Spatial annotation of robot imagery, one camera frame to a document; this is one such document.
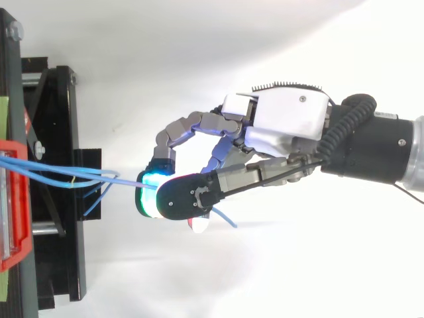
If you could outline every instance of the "blue wire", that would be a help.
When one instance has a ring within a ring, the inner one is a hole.
[[[36,169],[42,168],[42,169],[46,169],[44,171],[55,172],[57,174],[65,174],[65,175],[68,175],[68,176],[75,176],[75,177],[89,179],[89,180],[96,180],[96,181],[99,181],[99,182],[110,182],[112,184],[122,184],[122,185],[125,185],[125,186],[133,186],[133,187],[145,187],[145,188],[148,188],[148,189],[156,189],[157,188],[154,185],[142,184],[140,182],[134,182],[134,181],[122,180],[122,179],[115,179],[115,178],[108,178],[108,177],[103,177],[103,176],[97,176],[95,174],[86,174],[86,173],[82,173],[82,172],[78,172],[78,171],[70,171],[66,168],[58,168],[56,166],[49,166],[49,165],[46,165],[46,164],[40,164],[38,162],[31,162],[31,161],[20,160],[20,159],[4,157],[4,156],[0,156],[0,162],[4,162],[4,163],[5,162],[10,162],[10,163],[19,162],[21,166],[25,166],[28,169],[35,169],[36,170]],[[26,173],[27,173],[26,170],[21,170],[21,171],[22,171],[22,174],[26,175]]]
[[[89,195],[95,193],[98,189],[100,189],[101,187],[103,187],[103,185],[105,185],[106,182],[102,182],[100,183],[97,187],[93,188],[91,191],[87,192],[86,194],[84,194],[82,196],[83,199],[85,199],[86,197],[88,197]]]
[[[93,211],[93,209],[96,207],[96,205],[99,204],[99,202],[105,197],[106,193],[109,191],[111,186],[112,186],[112,184],[107,185],[105,191],[97,198],[97,200],[95,200],[93,205],[84,213],[84,217],[86,217],[91,211]]]
[[[212,211],[222,217],[226,222],[228,222],[235,229],[237,228],[237,224],[234,223],[229,217],[227,217],[222,211],[218,210],[216,207],[212,208]]]
[[[62,167],[62,166],[50,166],[48,164],[41,164],[40,162],[33,162],[28,160],[22,160],[18,158],[11,158],[6,156],[0,156],[0,160],[4,162],[8,162],[10,164],[15,164],[17,166],[21,166],[24,168],[28,168],[29,170],[34,171],[52,171],[52,168],[64,169],[73,172],[81,172],[85,174],[113,174],[114,176],[119,177],[120,173],[114,170],[100,170],[93,168],[84,168],[84,167]]]
[[[57,180],[53,180],[50,178],[46,178],[43,176],[40,176],[39,174],[35,174],[34,172],[30,172],[28,170],[22,169],[14,164],[8,164],[2,160],[0,160],[0,167],[6,168],[8,170],[17,172],[19,174],[22,174],[30,179],[34,179],[38,182],[42,182],[44,184],[48,184],[50,186],[53,187],[64,187],[66,189],[76,189],[79,187],[91,187],[95,184],[98,184],[99,181],[88,181],[88,182],[62,182],[62,181],[57,181]]]

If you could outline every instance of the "white wall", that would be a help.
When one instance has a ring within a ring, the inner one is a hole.
[[[336,102],[369,93],[381,111],[424,115],[420,1],[1,6],[25,26],[24,56],[79,74],[80,145],[102,147],[104,167],[126,178],[169,122],[274,80],[322,85]],[[179,172],[199,171],[215,141],[179,147]],[[424,316],[424,207],[394,187],[316,171],[220,203],[239,229],[212,215],[203,235],[141,217],[131,188],[115,186],[102,207],[102,220],[84,225],[87,296],[57,297],[41,317]]]

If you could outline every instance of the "robotic hand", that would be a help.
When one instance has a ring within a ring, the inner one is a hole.
[[[187,219],[197,233],[214,204],[258,186],[282,186],[321,171],[424,191],[424,117],[374,112],[369,95],[340,106],[321,89],[276,82],[226,96],[210,113],[194,112],[156,137],[153,159],[138,182],[137,209],[148,217]],[[174,147],[196,131],[221,136],[200,174],[174,178]],[[264,160],[246,164],[254,154]]]

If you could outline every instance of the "cable bundle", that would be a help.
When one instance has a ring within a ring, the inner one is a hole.
[[[122,184],[125,186],[133,186],[133,187],[145,187],[148,189],[156,189],[156,186],[142,184],[140,182],[128,181],[118,179],[120,174],[113,170],[99,170],[99,169],[91,169],[91,168],[80,168],[80,167],[60,167],[60,166],[50,166],[48,164],[41,164],[38,162],[31,162],[27,160],[21,160],[17,158],[10,158],[6,156],[0,156],[0,167],[8,169],[10,171],[14,171],[18,174],[22,174],[30,179],[36,180],[38,182],[42,182],[44,184],[53,186],[53,187],[62,187],[65,189],[77,189],[82,187],[91,187],[95,184],[98,184],[97,187],[87,192],[83,197],[87,197],[97,190],[99,190],[104,184],[108,183],[105,191],[100,195],[100,197],[96,200],[96,202],[84,213],[84,216],[87,216],[97,204],[103,199],[106,193],[111,188],[112,184]],[[62,174],[66,176],[72,176],[75,178],[83,178],[89,181],[84,182],[63,182],[54,179],[50,179],[40,174],[34,173],[32,171],[37,172],[54,172],[56,174]],[[110,174],[113,175],[113,178],[108,178],[102,176],[102,174]]]

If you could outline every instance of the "black coiled cable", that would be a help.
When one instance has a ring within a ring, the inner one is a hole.
[[[331,156],[340,143],[374,114],[377,102],[367,94],[356,94],[347,97],[342,105],[350,106],[352,109],[330,128],[318,143],[318,157],[324,161],[324,164],[330,162]]]

